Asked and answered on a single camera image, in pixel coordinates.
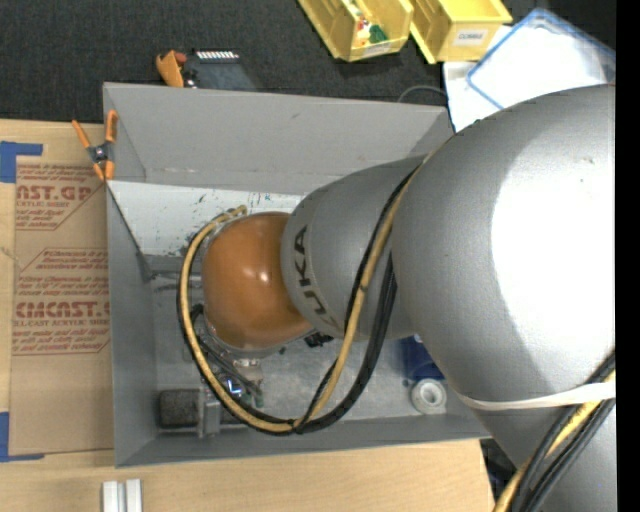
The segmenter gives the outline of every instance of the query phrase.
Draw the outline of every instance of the yellow cable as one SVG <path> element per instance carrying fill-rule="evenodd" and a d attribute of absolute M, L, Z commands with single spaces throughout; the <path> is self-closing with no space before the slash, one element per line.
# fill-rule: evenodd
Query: yellow cable
<path fill-rule="evenodd" d="M 364 301 L 366 298 L 366 293 L 367 293 L 369 283 L 371 282 L 371 278 L 373 277 L 373 273 L 376 269 L 378 260 L 382 255 L 382 251 L 384 250 L 384 247 L 387 243 L 387 239 L 389 238 L 389 234 L 391 233 L 391 226 L 393 224 L 393 219 L 395 218 L 396 212 L 400 205 L 400 201 L 402 200 L 402 196 L 406 192 L 407 187 L 411 183 L 411 180 L 413 179 L 414 176 L 412 176 L 411 179 L 409 179 L 407 183 L 405 183 L 404 187 L 398 194 L 398 197 L 396 197 L 393 204 L 391 205 L 391 208 L 389 209 L 389 213 L 387 214 L 387 217 L 385 218 L 384 222 L 380 226 L 379 234 L 376 237 L 376 240 L 371 249 L 370 258 L 367 261 L 367 264 L 365 265 L 364 271 L 362 272 L 360 287 L 358 288 L 355 299 L 353 301 L 352 314 L 350 315 L 347 322 L 347 329 L 345 331 L 342 350 L 340 351 L 340 354 L 338 355 L 338 359 L 336 360 L 336 366 L 333 373 L 331 374 L 331 378 L 327 382 L 327 386 L 325 387 L 322 395 L 320 396 L 320 399 L 314 406 L 313 411 L 311 412 L 311 416 L 310 416 L 311 418 L 315 417 L 322 410 L 322 408 L 327 404 L 327 402 L 329 401 L 329 398 L 331 397 L 331 395 L 333 394 L 333 391 L 335 390 L 336 385 L 338 384 L 340 375 L 342 373 L 342 370 L 344 369 L 344 365 L 346 364 L 347 357 L 349 356 L 351 345 L 353 344 L 353 340 L 355 338 L 356 329 L 358 327 L 358 322 L 360 320 L 360 313 L 364 306 Z M 302 418 L 299 418 L 296 421 L 296 426 L 299 425 L 299 422 L 301 420 Z"/>
<path fill-rule="evenodd" d="M 338 354 L 338 358 L 336 359 L 336 365 L 335 365 L 334 371 L 332 372 L 331 377 L 327 382 L 327 386 L 323 390 L 322 395 L 320 396 L 320 398 L 318 399 L 318 402 L 314 406 L 309 419 L 315 417 L 327 404 L 329 398 L 333 394 L 335 387 L 340 379 L 340 375 L 342 373 L 342 370 L 344 369 L 344 365 L 346 364 L 347 358 L 349 356 L 349 352 L 351 350 L 351 345 L 353 344 L 353 341 L 355 339 L 355 334 L 358 327 L 358 323 L 360 321 L 360 314 L 362 312 L 362 308 L 366 298 L 369 283 L 373 277 L 373 273 L 376 269 L 378 260 L 380 259 L 380 256 L 382 255 L 385 244 L 389 238 L 389 234 L 391 233 L 393 219 L 400 205 L 400 201 L 404 196 L 404 193 L 406 192 L 407 188 L 409 187 L 409 184 L 415 177 L 415 174 L 407 181 L 407 183 L 405 183 L 405 185 L 399 192 L 398 196 L 394 200 L 393 204 L 389 208 L 389 212 L 386 218 L 384 219 L 382 225 L 380 226 L 380 231 L 378 232 L 378 235 L 374 241 L 374 244 L 371 249 L 370 257 L 362 273 L 360 287 L 356 292 L 353 308 L 351 310 L 351 314 L 347 321 L 347 329 L 345 332 L 345 337 L 343 340 L 342 347 L 340 349 L 340 353 Z M 215 377 L 215 375 L 211 371 L 211 368 L 209 367 L 207 360 L 204 354 L 202 353 L 200 344 L 198 343 L 195 329 L 193 328 L 193 322 L 191 322 L 189 299 L 188 299 L 189 269 L 195 258 L 197 248 L 210 233 L 212 233 L 215 229 L 217 229 L 220 226 L 221 223 L 227 220 L 230 220 L 238 215 L 245 214 L 246 211 L 247 211 L 246 206 L 241 206 L 236 208 L 230 213 L 219 215 L 213 221 L 211 221 L 207 226 L 205 226 L 191 241 L 191 244 L 189 245 L 189 248 L 187 249 L 187 253 L 183 260 L 181 275 L 180 275 L 180 289 L 178 290 L 179 303 L 180 303 L 180 308 L 179 308 L 180 315 L 182 317 L 183 325 L 185 326 L 187 341 L 196 359 L 196 364 L 202 371 L 207 382 L 209 382 L 211 387 L 216 391 L 216 394 L 221 398 L 224 405 L 227 406 L 240 419 L 242 419 L 243 421 L 245 421 L 251 426 L 254 426 L 261 430 L 266 430 L 268 432 L 274 432 L 274 433 L 290 432 L 294 428 L 297 428 L 298 426 L 300 426 L 300 424 L 302 423 L 302 420 L 304 419 L 304 416 L 297 418 L 295 421 L 293 421 L 293 425 L 291 425 L 288 423 L 273 423 L 271 421 L 263 420 L 263 419 L 257 418 L 256 416 L 249 413 L 248 411 L 245 411 L 241 406 L 239 406 L 235 402 L 235 400 L 229 394 L 228 390 L 222 384 L 220 384 L 218 379 Z"/>
<path fill-rule="evenodd" d="M 603 382 L 610 382 L 616 378 L 616 371 L 612 370 L 603 380 Z M 602 403 L 602 400 L 595 402 L 586 402 L 580 406 L 580 408 L 569 418 L 569 421 L 565 425 L 565 427 L 560 431 L 560 433 L 556 436 L 553 444 L 549 447 L 549 450 L 545 454 L 545 457 L 552 455 L 553 452 L 556 451 L 558 446 L 560 446 L 569 435 L 575 432 L 580 425 L 582 425 L 587 418 L 593 413 L 593 411 Z M 495 507 L 493 508 L 493 512 L 507 512 L 511 503 L 513 502 L 513 498 L 515 497 L 516 490 L 520 485 L 522 477 L 524 476 L 525 471 L 529 467 L 531 463 L 531 457 L 529 457 L 518 470 L 514 473 L 509 480 L 509 483 L 505 487 L 504 491 L 500 495 Z"/>
<path fill-rule="evenodd" d="M 395 211 L 397 210 L 397 201 L 394 204 L 394 207 L 390 209 L 389 217 L 387 218 L 384 225 L 381 227 L 380 233 L 383 235 L 384 241 L 388 238 L 388 234 L 391 228 L 391 220 L 393 215 L 395 215 Z M 207 224 L 191 241 L 189 248 L 187 249 L 187 253 L 185 254 L 182 269 L 180 274 L 180 289 L 178 290 L 179 294 L 179 312 L 182 317 L 183 325 L 185 326 L 185 334 L 187 338 L 187 342 L 191 347 L 194 357 L 196 359 L 196 364 L 200 368 L 203 373 L 203 376 L 207 380 L 207 382 L 212 386 L 212 388 L 216 391 L 216 394 L 221 398 L 222 402 L 225 406 L 227 406 L 234 414 L 236 414 L 240 419 L 261 430 L 266 430 L 268 432 L 274 433 L 284 433 L 290 432 L 293 430 L 294 426 L 288 423 L 273 423 L 267 420 L 263 420 L 257 418 L 253 414 L 245 411 L 242 407 L 240 407 L 235 400 L 231 397 L 228 390 L 220 384 L 218 379 L 215 377 L 211 368 L 209 367 L 206 357 L 204 356 L 202 349 L 200 348 L 200 344 L 198 343 L 197 335 L 195 329 L 193 327 L 193 322 L 191 321 L 190 315 L 190 307 L 189 307 L 189 299 L 188 299 L 188 291 L 189 291 L 189 268 L 195 258 L 197 248 L 202 243 L 202 241 L 213 231 L 215 231 L 223 222 L 231 220 L 238 215 L 246 213 L 246 207 L 241 206 L 236 208 L 234 211 L 230 213 L 224 213 L 217 216 L 213 221 Z M 353 327 L 350 329 L 349 339 L 346 338 L 347 343 L 344 343 L 340 354 L 338 356 L 339 361 L 342 361 L 339 371 L 342 371 L 344 367 L 344 362 L 348 357 L 348 352 L 351 348 L 351 343 L 353 342 L 353 338 L 355 335 L 355 327 L 358 324 L 360 313 L 362 310 L 362 304 L 364 303 L 364 297 L 366 295 L 366 286 L 371 280 L 371 276 L 373 274 L 373 269 L 375 268 L 375 262 L 380 258 L 380 254 L 382 253 L 382 248 L 384 247 L 384 241 L 380 241 L 380 237 L 376 239 L 376 243 L 374 244 L 374 248 L 371 251 L 371 258 L 369 259 L 369 264 L 365 268 L 365 272 L 363 272 L 362 279 L 362 288 L 358 290 L 357 300 L 354 303 L 353 312 L 351 314 L 351 322 L 350 325 Z M 316 412 L 319 411 L 322 406 L 326 403 L 326 401 L 331 396 L 333 389 L 335 388 L 335 382 L 337 382 L 339 377 L 339 373 L 335 376 L 334 383 L 331 387 L 331 390 L 327 393 L 328 389 L 325 388 L 325 393 L 323 394 L 324 402 L 322 403 L 320 408 L 316 408 Z M 303 417 L 298 418 L 293 425 L 295 427 L 299 426 Z"/>

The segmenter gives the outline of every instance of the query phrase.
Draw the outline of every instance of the blue tape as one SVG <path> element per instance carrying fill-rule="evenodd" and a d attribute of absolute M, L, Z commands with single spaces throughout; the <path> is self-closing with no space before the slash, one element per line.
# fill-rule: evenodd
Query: blue tape
<path fill-rule="evenodd" d="M 444 375 L 431 359 L 426 347 L 415 336 L 401 339 L 400 346 L 407 379 L 416 382 L 422 379 L 444 380 Z"/>
<path fill-rule="evenodd" d="M 9 457 L 9 413 L 0 412 L 0 463 L 12 460 L 41 459 L 42 455 L 18 455 Z"/>
<path fill-rule="evenodd" d="M 18 155 L 40 156 L 42 144 L 25 144 L 22 142 L 0 142 L 0 182 L 16 182 L 16 159 Z"/>

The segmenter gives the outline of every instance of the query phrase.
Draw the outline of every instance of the yellow box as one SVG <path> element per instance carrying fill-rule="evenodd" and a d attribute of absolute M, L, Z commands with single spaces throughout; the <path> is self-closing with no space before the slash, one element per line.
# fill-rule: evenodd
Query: yellow box
<path fill-rule="evenodd" d="M 410 0 L 298 0 L 298 3 L 336 59 L 353 62 L 396 53 L 409 39 L 413 15 Z M 387 36 L 385 41 L 361 42 L 354 7 L 382 28 Z"/>
<path fill-rule="evenodd" d="M 411 0 L 411 35 L 427 61 L 480 60 L 513 18 L 500 0 Z"/>

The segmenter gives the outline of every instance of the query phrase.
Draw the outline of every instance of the black carpet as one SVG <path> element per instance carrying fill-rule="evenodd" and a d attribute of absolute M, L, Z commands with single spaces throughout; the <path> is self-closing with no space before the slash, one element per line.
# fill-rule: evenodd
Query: black carpet
<path fill-rule="evenodd" d="M 542 4 L 504 3 L 516 20 Z M 552 5 L 615 49 L 614 2 Z M 417 84 L 442 87 L 441 66 L 411 39 L 398 54 L 334 60 L 295 0 L 0 0 L 0 117 L 101 122 L 103 82 L 161 84 L 155 55 L 194 47 L 237 50 L 279 93 L 395 101 Z M 410 101 L 446 99 L 421 91 Z"/>

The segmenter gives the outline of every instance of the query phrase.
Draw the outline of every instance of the silver metal part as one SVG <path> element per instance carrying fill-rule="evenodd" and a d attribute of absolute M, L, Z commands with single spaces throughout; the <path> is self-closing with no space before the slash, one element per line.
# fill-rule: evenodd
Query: silver metal part
<path fill-rule="evenodd" d="M 142 512 L 142 480 L 102 482 L 101 512 Z"/>
<path fill-rule="evenodd" d="M 200 389 L 200 404 L 202 416 L 198 435 L 204 437 L 219 434 L 222 422 L 222 404 L 208 387 L 203 386 Z"/>
<path fill-rule="evenodd" d="M 236 359 L 233 362 L 233 366 L 245 379 L 252 382 L 262 382 L 264 378 L 260 359 Z"/>
<path fill-rule="evenodd" d="M 309 194 L 287 223 L 281 244 L 282 277 L 291 300 L 318 329 L 344 336 L 345 314 L 358 267 L 389 196 L 424 156 L 384 164 Z M 382 253 L 360 317 L 356 339 L 371 333 L 389 244 Z M 388 339 L 414 333 L 400 301 Z"/>
<path fill-rule="evenodd" d="M 88 147 L 87 151 L 89 152 L 89 156 L 91 156 L 91 160 L 96 164 L 99 162 L 102 162 L 103 160 L 108 160 L 109 159 L 108 152 L 109 152 L 110 145 L 111 143 L 105 142 L 100 146 Z"/>
<path fill-rule="evenodd" d="M 570 390 L 615 348 L 615 87 L 525 102 L 424 166 L 392 233 L 400 299 L 458 393 Z M 520 465 L 555 410 L 477 413 Z M 615 409 L 545 503 L 617 510 Z"/>
<path fill-rule="evenodd" d="M 107 183 L 106 208 L 117 466 L 487 436 L 459 400 L 445 415 L 419 414 L 403 385 L 399 345 L 393 343 L 383 347 L 348 415 L 326 430 L 272 437 L 223 422 L 219 434 L 199 437 L 169 434 L 157 422 L 158 393 L 202 383 L 193 360 L 185 360 L 176 312 L 176 272 L 194 231 L 238 204 L 250 211 L 288 209 L 291 197 L 345 175 L 424 155 L 452 134 L 446 109 L 105 84 L 105 114 L 112 108 L 119 117 L 113 146 L 118 172 Z M 200 287 L 192 287 L 191 299 L 202 300 Z M 311 349 L 301 340 L 265 358 L 264 411 L 303 415 L 340 346 L 336 339 Z M 354 344 L 330 406 L 344 397 L 365 348 Z"/>
<path fill-rule="evenodd" d="M 422 414 L 447 412 L 447 389 L 435 379 L 422 379 L 411 389 L 411 403 Z"/>

